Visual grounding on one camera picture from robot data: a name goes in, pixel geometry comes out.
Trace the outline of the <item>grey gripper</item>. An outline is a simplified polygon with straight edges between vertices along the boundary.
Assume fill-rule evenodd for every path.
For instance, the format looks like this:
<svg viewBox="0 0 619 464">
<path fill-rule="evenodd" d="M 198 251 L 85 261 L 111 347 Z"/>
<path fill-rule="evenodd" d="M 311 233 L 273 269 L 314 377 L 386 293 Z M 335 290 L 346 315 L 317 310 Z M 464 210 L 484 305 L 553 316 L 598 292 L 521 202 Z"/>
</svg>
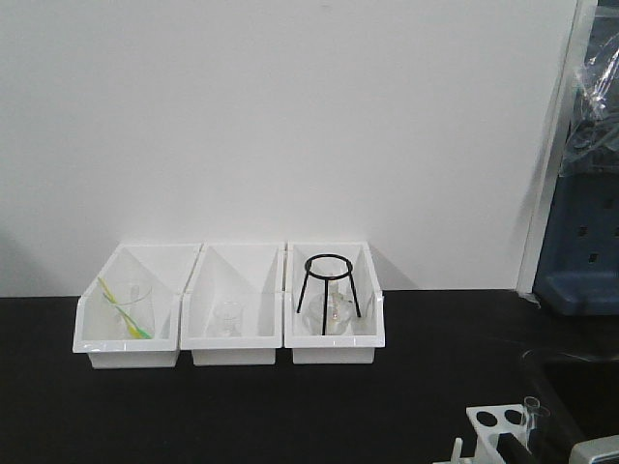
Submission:
<svg viewBox="0 0 619 464">
<path fill-rule="evenodd" d="M 497 452 L 507 464 L 535 464 L 534 456 L 509 433 L 499 435 Z M 618 464 L 619 438 L 597 438 L 575 444 L 569 464 Z"/>
</svg>

